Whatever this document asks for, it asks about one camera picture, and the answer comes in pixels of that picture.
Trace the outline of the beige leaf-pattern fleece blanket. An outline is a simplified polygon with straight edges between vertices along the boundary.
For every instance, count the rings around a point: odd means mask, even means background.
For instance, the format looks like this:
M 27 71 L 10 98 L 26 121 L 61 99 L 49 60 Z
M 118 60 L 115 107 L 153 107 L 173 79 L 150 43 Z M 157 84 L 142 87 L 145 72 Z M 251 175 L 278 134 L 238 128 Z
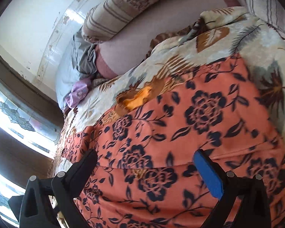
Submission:
M 59 140 L 54 173 L 67 171 L 73 164 L 62 156 L 68 137 L 93 126 L 111 108 L 122 112 L 124 100 L 135 91 L 150 82 L 158 84 L 172 75 L 234 54 L 243 59 L 285 147 L 285 35 L 243 7 L 205 11 L 201 13 L 198 27 L 201 33 L 171 36 L 162 41 L 140 65 L 93 89 L 69 111 Z

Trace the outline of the stained glass window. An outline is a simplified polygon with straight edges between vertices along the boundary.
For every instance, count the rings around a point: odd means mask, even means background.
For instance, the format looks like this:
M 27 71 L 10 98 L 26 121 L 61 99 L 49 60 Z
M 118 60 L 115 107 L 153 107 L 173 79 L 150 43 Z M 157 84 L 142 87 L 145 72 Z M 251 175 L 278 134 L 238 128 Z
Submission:
M 18 221 L 7 200 L 24 193 L 30 176 L 47 177 L 60 132 L 0 83 L 0 215 L 10 224 Z

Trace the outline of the white striped pillow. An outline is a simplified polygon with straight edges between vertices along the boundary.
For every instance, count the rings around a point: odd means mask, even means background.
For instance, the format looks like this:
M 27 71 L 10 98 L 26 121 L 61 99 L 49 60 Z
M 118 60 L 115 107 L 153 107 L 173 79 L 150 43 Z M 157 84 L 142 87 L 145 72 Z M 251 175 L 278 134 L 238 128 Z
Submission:
M 285 9 L 278 0 L 245 0 L 249 13 L 285 33 Z

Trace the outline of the grey crumpled cloth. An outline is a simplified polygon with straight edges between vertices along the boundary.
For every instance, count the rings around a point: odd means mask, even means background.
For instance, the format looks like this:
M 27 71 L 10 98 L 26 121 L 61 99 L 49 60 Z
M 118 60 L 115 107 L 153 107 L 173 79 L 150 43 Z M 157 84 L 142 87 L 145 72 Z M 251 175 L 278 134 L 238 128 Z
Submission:
M 85 75 L 93 75 L 97 72 L 95 48 L 94 44 L 83 39 L 82 28 L 74 34 L 72 38 L 72 59 L 78 72 Z

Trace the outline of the lilac floral cloth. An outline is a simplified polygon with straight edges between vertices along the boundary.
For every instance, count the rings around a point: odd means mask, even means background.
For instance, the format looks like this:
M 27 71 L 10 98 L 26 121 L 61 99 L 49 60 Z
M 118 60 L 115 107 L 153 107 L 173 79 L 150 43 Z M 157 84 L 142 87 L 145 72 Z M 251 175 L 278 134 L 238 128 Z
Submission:
M 64 98 L 63 111 L 67 108 L 75 108 L 80 101 L 82 101 L 88 94 L 89 87 L 92 85 L 92 81 L 89 78 L 85 78 L 76 82 L 71 89 L 71 92 Z

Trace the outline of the pink bolster pillow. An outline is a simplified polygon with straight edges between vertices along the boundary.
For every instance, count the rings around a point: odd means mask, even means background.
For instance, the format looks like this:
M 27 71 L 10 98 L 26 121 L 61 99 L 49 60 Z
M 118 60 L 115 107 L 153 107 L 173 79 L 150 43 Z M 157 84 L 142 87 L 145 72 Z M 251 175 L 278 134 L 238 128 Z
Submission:
M 178 32 L 187 34 L 201 12 L 238 5 L 238 0 L 160 0 L 96 47 L 97 70 L 106 79 L 122 75 L 144 61 L 156 44 Z

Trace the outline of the striped floral bolster pillow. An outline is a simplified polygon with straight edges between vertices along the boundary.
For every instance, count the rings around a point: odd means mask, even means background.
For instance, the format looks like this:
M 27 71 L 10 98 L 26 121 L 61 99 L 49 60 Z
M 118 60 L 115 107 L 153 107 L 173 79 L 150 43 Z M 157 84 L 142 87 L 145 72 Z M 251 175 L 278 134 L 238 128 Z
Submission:
M 90 43 L 106 42 L 158 1 L 105 0 L 88 12 L 82 26 L 82 37 Z

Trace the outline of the orange floral garment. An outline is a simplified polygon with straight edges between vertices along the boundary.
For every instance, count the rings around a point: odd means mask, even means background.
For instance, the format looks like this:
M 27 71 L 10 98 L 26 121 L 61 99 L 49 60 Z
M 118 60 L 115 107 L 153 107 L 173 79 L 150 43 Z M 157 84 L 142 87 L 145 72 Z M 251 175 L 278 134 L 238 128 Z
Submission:
M 70 135 L 63 158 L 88 149 L 97 167 L 75 203 L 91 227 L 200 227 L 216 204 L 193 164 L 204 150 L 265 183 L 272 227 L 285 223 L 285 147 L 239 54 L 148 83 Z

